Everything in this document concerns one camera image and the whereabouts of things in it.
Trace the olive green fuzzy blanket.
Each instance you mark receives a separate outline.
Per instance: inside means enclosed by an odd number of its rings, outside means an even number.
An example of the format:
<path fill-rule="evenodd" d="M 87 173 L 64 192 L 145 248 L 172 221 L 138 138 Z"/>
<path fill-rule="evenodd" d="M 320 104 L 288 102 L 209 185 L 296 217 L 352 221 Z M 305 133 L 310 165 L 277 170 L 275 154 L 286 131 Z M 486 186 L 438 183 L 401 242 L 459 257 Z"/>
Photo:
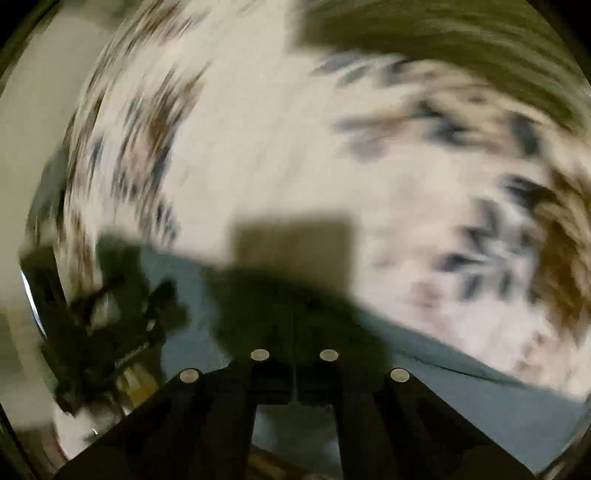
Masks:
<path fill-rule="evenodd" d="M 588 63 L 527 1 L 300 1 L 308 44 L 447 62 L 545 113 L 590 128 Z"/>

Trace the blue denim pants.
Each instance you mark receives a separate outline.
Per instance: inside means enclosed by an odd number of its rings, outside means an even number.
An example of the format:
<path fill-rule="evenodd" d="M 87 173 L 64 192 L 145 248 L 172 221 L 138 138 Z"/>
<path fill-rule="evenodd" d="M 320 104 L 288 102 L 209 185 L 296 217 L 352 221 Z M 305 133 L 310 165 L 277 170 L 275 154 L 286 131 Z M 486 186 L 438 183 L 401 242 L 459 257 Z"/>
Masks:
<path fill-rule="evenodd" d="M 322 346 L 384 366 L 408 367 L 451 407 L 535 473 L 542 472 L 590 425 L 590 408 L 527 386 L 433 338 L 315 290 L 249 274 L 217 271 L 190 259 L 105 237 L 96 247 L 105 280 L 127 275 L 133 287 L 171 279 L 188 318 L 169 334 L 161 368 L 204 371 L 262 347 L 275 323 L 321 327 Z"/>

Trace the floral fleece bed blanket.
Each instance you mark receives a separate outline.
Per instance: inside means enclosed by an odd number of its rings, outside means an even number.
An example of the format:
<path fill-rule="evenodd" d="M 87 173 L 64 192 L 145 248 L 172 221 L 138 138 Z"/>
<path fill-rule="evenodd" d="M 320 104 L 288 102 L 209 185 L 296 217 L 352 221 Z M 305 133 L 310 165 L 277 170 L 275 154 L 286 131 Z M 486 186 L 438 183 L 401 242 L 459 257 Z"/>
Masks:
<path fill-rule="evenodd" d="M 108 236 L 346 296 L 590 396 L 590 128 L 456 65 L 308 44 L 299 1 L 141 1 L 27 220 L 67 278 Z"/>

